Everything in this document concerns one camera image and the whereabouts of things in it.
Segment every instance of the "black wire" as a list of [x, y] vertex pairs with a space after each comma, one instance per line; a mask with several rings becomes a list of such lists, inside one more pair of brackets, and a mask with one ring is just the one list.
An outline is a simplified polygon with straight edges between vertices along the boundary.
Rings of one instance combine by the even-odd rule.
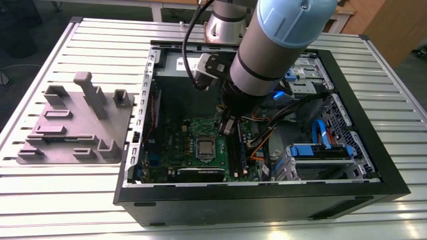
[[185, 12], [186, 9], [177, 10], [176, 8], [172, 8], [172, 10], [173, 10], [174, 12], [177, 12], [177, 13], [182, 13], [182, 12]]
[[268, 168], [268, 176], [266, 176], [266, 181], [272, 179], [272, 159], [269, 157], [269, 146], [268, 146], [269, 139], [264, 142], [264, 145], [261, 146], [261, 152], [264, 156], [264, 165]]
[[193, 28], [194, 28], [197, 19], [200, 18], [202, 12], [206, 10], [206, 8], [209, 7], [209, 5], [210, 5], [212, 3], [213, 3], [213, 0], [209, 0], [209, 1], [204, 4], [202, 8], [201, 8], [200, 10], [196, 10], [196, 12], [193, 13], [193, 17], [192, 17], [192, 19], [190, 19], [190, 23], [189, 23], [189, 26], [188, 26], [188, 31], [186, 31], [184, 40], [182, 40], [182, 42], [181, 42], [181, 55], [182, 55], [184, 67], [185, 67], [185, 71], [186, 71], [188, 77], [189, 77], [189, 79], [190, 79], [190, 81], [192, 81], [193, 87], [194, 87], [197, 90], [204, 90], [204, 88], [197, 85], [197, 81], [196, 81], [196, 79], [194, 79], [192, 70], [190, 70], [190, 68], [189, 68], [188, 59], [186, 59], [186, 43], [188, 43], [188, 38], [189, 38], [189, 35], [190, 35], [192, 30], [193, 30]]
[[258, 136], [256, 136], [252, 140], [252, 143], [257, 142], [258, 140], [262, 140], [269, 132], [272, 132], [273, 128], [277, 125], [277, 121], [280, 121], [285, 116], [290, 115], [292, 113], [296, 112], [296, 110], [309, 101], [316, 100], [316, 99], [322, 99], [329, 95], [328, 92], [322, 92], [314, 95], [308, 95], [305, 97], [302, 97], [300, 100], [296, 100], [294, 102], [292, 102], [286, 107], [284, 107], [282, 109], [278, 110], [278, 112], [272, 116], [272, 118], [269, 119], [268, 123], [266, 123], [266, 128], [264, 130], [262, 133], [258, 134]]

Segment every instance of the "black band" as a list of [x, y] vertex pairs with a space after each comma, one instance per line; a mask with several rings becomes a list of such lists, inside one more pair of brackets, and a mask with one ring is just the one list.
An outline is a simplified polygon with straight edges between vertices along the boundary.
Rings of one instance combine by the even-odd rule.
[[212, 12], [212, 15], [221, 21], [224, 22], [228, 22], [228, 23], [236, 23], [236, 22], [240, 22], [242, 21], [244, 19], [246, 19], [246, 16], [242, 15], [241, 17], [238, 18], [228, 18], [228, 17], [224, 17], [221, 15], [218, 15], [214, 11]]
[[241, 67], [244, 68], [244, 70], [248, 72], [248, 74], [250, 74], [254, 78], [260, 79], [260, 80], [264, 80], [264, 81], [268, 81], [268, 82], [272, 82], [272, 81], [277, 81], [280, 79], [282, 79], [282, 76], [278, 76], [278, 77], [268, 77], [268, 76], [262, 76], [262, 75], [258, 75], [256, 72], [253, 72], [249, 67], [245, 65], [245, 63], [242, 62], [241, 60], [241, 56], [240, 56], [240, 50], [237, 51], [237, 59], [238, 59], [238, 62], [240, 62], [240, 65]]

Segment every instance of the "white label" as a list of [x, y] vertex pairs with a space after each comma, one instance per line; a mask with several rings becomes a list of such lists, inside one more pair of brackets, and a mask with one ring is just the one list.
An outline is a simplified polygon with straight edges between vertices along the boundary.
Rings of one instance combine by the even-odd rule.
[[261, 166], [261, 171], [264, 172], [264, 174], [268, 176], [269, 174], [269, 169], [265, 165]]
[[[196, 69], [196, 66], [198, 63], [198, 58], [186, 57], [186, 59], [188, 59], [189, 69], [190, 69], [190, 71], [193, 71]], [[176, 71], [185, 71], [184, 58], [181, 58], [181, 57], [176, 60]]]

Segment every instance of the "wooden cabinet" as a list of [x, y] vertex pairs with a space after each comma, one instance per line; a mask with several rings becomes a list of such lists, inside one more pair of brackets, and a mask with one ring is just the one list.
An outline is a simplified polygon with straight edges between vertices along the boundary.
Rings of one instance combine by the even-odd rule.
[[427, 0], [349, 0], [357, 13], [342, 34], [369, 37], [388, 64], [396, 67], [427, 37]]

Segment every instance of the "slotted aluminum surface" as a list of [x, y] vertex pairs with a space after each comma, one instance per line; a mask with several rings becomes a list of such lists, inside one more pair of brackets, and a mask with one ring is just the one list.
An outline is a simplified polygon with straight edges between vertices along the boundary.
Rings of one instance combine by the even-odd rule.
[[[425, 238], [425, 113], [374, 54], [369, 42], [354, 35], [322, 34], [310, 48], [332, 52], [408, 184], [412, 193], [393, 202], [370, 205], [336, 220], [142, 228], [122, 208], [112, 204], [118, 164], [15, 163], [17, 151], [46, 102], [42, 91], [48, 85], [64, 85], [68, 91], [80, 91], [72, 83], [73, 74], [89, 71], [93, 85], [105, 93], [125, 89], [137, 94], [149, 41], [181, 40], [185, 30], [173, 23], [89, 18], [80, 24], [68, 25], [0, 135], [0, 237], [94, 236], [138, 240]], [[202, 26], [194, 27], [190, 41], [204, 41], [202, 31]]]

